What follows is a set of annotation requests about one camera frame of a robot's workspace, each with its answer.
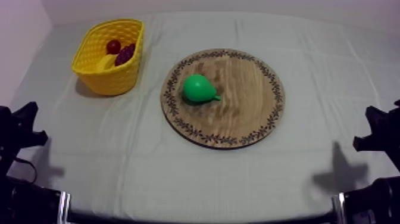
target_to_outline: white tablecloth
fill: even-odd
[[[146,25],[140,78],[130,92],[99,97],[70,64],[100,21],[56,27],[12,107],[37,101],[35,129],[51,142],[32,149],[38,184],[72,193],[73,210],[125,219],[240,222],[324,213],[330,196],[398,175],[385,153],[356,153],[370,133],[369,105],[400,99],[400,38],[301,18],[250,13],[134,16]],[[215,151],[166,122],[160,90],[185,56],[233,48],[279,76],[286,107],[261,142]]]

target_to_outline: toy fruit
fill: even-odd
[[[132,58],[134,52],[135,52],[134,43],[124,47],[118,54],[117,58],[115,59],[115,66],[120,66],[129,61],[129,59]]]
[[[121,43],[117,40],[111,40],[107,43],[107,54],[118,54],[121,50]]]
[[[117,55],[115,54],[107,54],[102,57],[96,64],[96,71],[104,71],[111,68],[114,65],[115,58],[117,58]]]
[[[221,99],[220,96],[217,96],[217,90],[210,81],[201,74],[194,74],[186,78],[183,84],[183,96],[193,102]]]

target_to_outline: purple grapes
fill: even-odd
[[[129,61],[133,56],[135,46],[136,45],[133,43],[129,46],[124,47],[115,59],[115,66],[120,66]]]

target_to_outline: floral border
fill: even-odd
[[[178,83],[178,78],[183,68],[185,66],[193,64],[193,62],[198,61],[202,58],[217,58],[222,56],[229,56],[231,58],[253,61],[261,70],[263,75],[269,79],[269,83],[272,85],[273,94],[275,95],[274,99],[277,102],[277,104],[273,108],[273,111],[267,119],[267,124],[265,126],[260,126],[258,130],[254,130],[253,132],[241,137],[240,139],[232,138],[231,136],[204,134],[202,133],[202,130],[197,130],[193,127],[193,125],[186,123],[182,118],[176,117],[177,115],[179,115],[179,111],[177,107],[176,96],[173,95],[173,92],[176,90],[176,84]],[[274,73],[270,71],[268,66],[265,65],[265,63],[263,63],[262,61],[257,60],[255,57],[236,50],[216,50],[213,52],[203,52],[200,54],[195,54],[189,59],[185,59],[179,62],[177,67],[171,72],[171,78],[167,81],[166,90],[162,96],[164,97],[168,108],[165,113],[170,113],[174,117],[173,123],[177,127],[181,128],[184,132],[186,132],[189,136],[200,138],[200,140],[202,140],[205,144],[212,142],[214,144],[228,144],[229,146],[234,146],[237,144],[241,144],[241,146],[249,145],[265,138],[272,131],[272,129],[275,128],[275,125],[280,117],[280,112],[283,111],[284,103],[283,89],[280,85],[279,79]]]

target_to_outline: cable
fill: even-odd
[[[29,162],[29,161],[27,161],[27,160],[23,160],[23,159],[21,159],[21,158],[17,158],[17,157],[14,159],[14,161],[16,161],[16,162],[18,162],[18,163],[28,164],[30,167],[32,167],[35,176],[34,176],[34,178],[33,178],[33,181],[31,181],[31,182],[29,182],[29,183],[30,183],[30,184],[35,183],[35,182],[36,182],[36,179],[38,178],[38,171],[36,170],[35,166],[34,166],[31,162]]]

